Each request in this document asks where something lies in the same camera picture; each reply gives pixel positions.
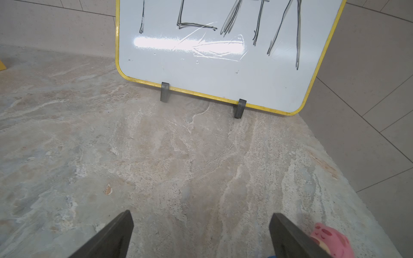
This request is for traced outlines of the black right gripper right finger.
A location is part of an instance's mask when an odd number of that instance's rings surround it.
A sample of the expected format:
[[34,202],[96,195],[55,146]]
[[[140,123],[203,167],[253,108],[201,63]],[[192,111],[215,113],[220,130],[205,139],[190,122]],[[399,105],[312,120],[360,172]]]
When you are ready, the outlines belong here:
[[277,258],[330,258],[310,236],[281,213],[274,213],[269,230]]

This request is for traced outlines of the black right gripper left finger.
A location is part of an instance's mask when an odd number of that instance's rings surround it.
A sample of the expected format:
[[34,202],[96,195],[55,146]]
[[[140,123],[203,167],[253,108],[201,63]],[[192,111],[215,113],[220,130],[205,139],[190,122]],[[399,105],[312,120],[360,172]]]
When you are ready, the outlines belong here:
[[70,258],[125,258],[134,223],[125,210],[74,252]]

